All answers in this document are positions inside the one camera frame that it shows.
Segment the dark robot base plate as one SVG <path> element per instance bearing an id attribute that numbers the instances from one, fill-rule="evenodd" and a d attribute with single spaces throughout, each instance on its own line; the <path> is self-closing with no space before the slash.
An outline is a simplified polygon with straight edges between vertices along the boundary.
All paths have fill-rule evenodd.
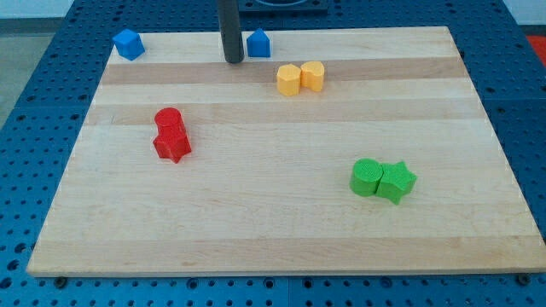
<path id="1" fill-rule="evenodd" d="M 326 13 L 329 0 L 238 0 L 242 14 Z"/>

